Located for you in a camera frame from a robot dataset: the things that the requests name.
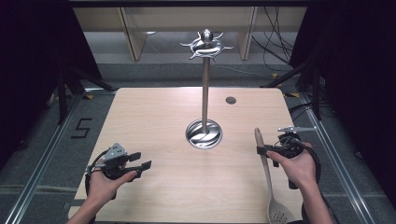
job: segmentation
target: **black curtain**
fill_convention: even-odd
[[[293,66],[309,55],[328,14],[326,8],[311,9],[298,34]],[[319,65],[327,96],[396,208],[396,7],[385,1],[345,1],[337,20]],[[305,81],[310,85],[312,78]]]
[[[62,64],[101,78],[73,9],[60,3],[0,3],[0,169],[46,108]]]

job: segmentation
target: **metal rail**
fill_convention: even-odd
[[[67,117],[64,119],[64,122],[58,125],[56,128],[53,136],[51,137],[47,148],[45,149],[43,155],[41,156],[40,161],[38,162],[35,170],[33,171],[32,175],[30,176],[28,182],[24,186],[21,195],[19,196],[18,200],[15,202],[14,206],[12,207],[8,217],[7,217],[7,224],[16,224],[20,223],[21,219],[23,218],[24,213],[26,212],[27,207],[29,206],[30,201],[32,201],[33,196],[35,195],[35,190],[41,181],[47,167],[50,164],[50,161],[53,157],[56,147],[58,146],[59,142],[62,139],[64,134],[64,130],[66,129],[69,120],[76,109],[79,100],[81,99],[81,95],[74,95],[70,105],[69,105],[69,113]]]
[[[309,103],[309,98],[306,93],[301,92],[300,96],[303,104]],[[307,110],[307,113],[312,124],[318,127],[317,134],[320,142],[324,146],[330,162],[332,163],[332,166],[334,167],[334,170],[337,173],[338,178],[340,179],[341,185],[344,187],[346,195],[348,196],[353,208],[355,209],[359,220],[361,221],[361,223],[377,223],[374,216],[371,214],[366,201],[364,201],[361,193],[359,192],[351,176],[349,175],[347,168],[345,167],[343,161],[338,155],[337,150],[332,143],[332,139],[327,134],[322,122],[316,119],[314,112],[311,109]]]

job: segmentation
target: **spatula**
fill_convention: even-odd
[[[262,140],[262,133],[259,128],[254,130],[254,136],[256,138],[256,143],[258,147],[264,147],[264,141]],[[262,165],[264,167],[265,177],[267,179],[268,188],[268,219],[271,224],[286,224],[295,220],[294,215],[291,211],[282,203],[279,203],[274,198],[274,193],[272,189],[270,169],[268,167],[268,161],[266,156],[261,155]]]

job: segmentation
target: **finger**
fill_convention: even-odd
[[[303,144],[304,144],[306,147],[310,147],[310,148],[312,148],[312,144],[310,144],[310,143],[303,142]]]
[[[132,178],[134,178],[137,175],[136,171],[131,171],[129,173],[126,173],[125,175],[123,175],[122,177],[118,178],[117,180],[115,180],[115,182],[117,183],[118,186],[121,186],[122,184],[130,181]]]
[[[283,161],[287,160],[286,157],[284,157],[284,156],[282,156],[282,155],[280,155],[279,153],[274,152],[274,151],[267,151],[267,156],[268,156],[271,160],[277,161],[277,162],[279,162],[280,164],[282,164]]]
[[[101,157],[96,164],[93,166],[92,172],[97,172],[97,171],[103,171],[103,168],[105,167],[105,163],[103,161],[104,157]]]

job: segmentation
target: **cable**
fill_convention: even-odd
[[[324,107],[329,107],[329,108],[332,108],[332,106],[331,106],[331,104],[329,103],[329,100],[327,99],[327,97],[326,97],[326,88],[323,86],[323,85],[320,85],[320,90],[321,90],[321,92],[319,93],[320,94],[320,100],[319,100],[319,103],[321,104],[321,105],[323,105],[323,106],[320,106],[319,108],[324,108]],[[308,96],[309,97],[313,97],[313,95],[312,95],[312,93],[308,93]],[[323,115],[324,117],[327,117],[327,118],[330,118],[330,119],[336,119],[336,118],[338,118],[337,116],[336,116],[336,114],[334,115],[334,111],[332,112],[332,115],[329,115],[329,114],[326,114],[326,113],[323,113],[323,111],[319,111],[319,113],[321,114],[321,115]]]
[[[276,47],[278,47],[278,48],[283,48],[282,46],[280,46],[280,45],[278,45],[277,43],[275,43],[274,41],[272,41],[271,39],[270,39],[270,37],[268,37],[268,35],[265,33],[265,32],[262,32],[263,34],[264,34],[264,36],[265,36],[265,38],[267,38],[267,40],[271,43],[271,44],[273,44],[274,46],[276,46]]]
[[[278,143],[282,142],[282,141],[285,140],[285,139],[286,139],[286,142],[284,142],[283,145],[287,144],[287,143],[289,142],[289,140],[292,139],[292,137],[286,136],[286,137],[283,137],[283,138],[279,139],[279,141],[277,141],[277,142],[274,143],[274,147],[276,147],[276,145],[277,145]]]
[[[284,40],[284,38],[280,35],[279,19],[278,19],[279,7],[275,7],[275,9],[276,9],[276,20],[275,20],[275,22],[273,22],[273,21],[271,20],[271,17],[270,17],[269,14],[268,14],[267,8],[264,7],[264,11],[265,11],[265,13],[266,13],[266,15],[267,15],[267,18],[268,18],[268,20],[270,21],[271,26],[273,27],[273,30],[272,30],[272,32],[271,32],[271,35],[270,35],[270,37],[269,37],[268,39],[271,39],[273,33],[275,33],[275,34],[277,35],[277,37],[279,38],[279,41],[280,41],[280,43],[281,43],[281,45],[282,45],[282,49],[283,49],[283,52],[285,53],[285,57],[287,58],[287,60],[289,60],[290,54],[285,50],[286,46],[283,44],[283,41],[285,41],[285,42],[287,42],[287,41]]]
[[[311,107],[306,108],[305,110],[303,110],[300,114],[298,114],[294,119],[292,119],[292,121],[297,120],[297,118],[299,118],[305,111],[307,111],[308,109],[310,109]]]
[[[238,72],[238,73],[250,74],[250,75],[257,75],[257,76],[260,76],[260,77],[264,77],[264,78],[268,78],[268,79],[273,79],[272,77],[268,77],[268,76],[266,76],[266,75],[262,75],[262,74],[259,74],[259,73],[245,72],[245,71],[237,70],[237,69],[234,69],[234,68],[231,68],[231,67],[225,67],[225,66],[214,65],[214,64],[210,64],[210,66],[212,66],[212,67],[217,67],[217,68],[223,68],[223,69],[229,69],[229,70],[232,70],[232,71],[235,71],[235,72]]]
[[[280,61],[282,61],[283,63],[289,63],[288,61],[286,61],[285,59],[281,58],[279,55],[275,54],[273,51],[269,50],[268,48],[266,48],[265,46],[263,46],[261,43],[259,43],[259,41],[256,40],[256,38],[254,36],[251,37],[260,47],[262,47],[264,50],[268,51],[269,53],[271,53],[272,55],[274,55],[275,57],[277,57]]]
[[[93,168],[95,166],[95,164],[108,152],[108,150],[103,151],[101,154],[99,154],[98,157],[96,157],[96,159],[92,162],[92,164],[90,166],[87,167],[87,174],[85,174],[85,191],[88,193],[90,191],[90,181],[91,181],[91,174],[93,173]]]
[[[301,108],[301,107],[303,107],[303,106],[308,106],[308,105],[312,105],[312,102],[309,102],[309,103],[306,103],[306,104],[302,104],[302,105],[294,106],[294,107],[292,107],[292,108],[289,109],[289,112],[292,113],[294,110],[296,110],[296,109],[298,109],[298,108]]]

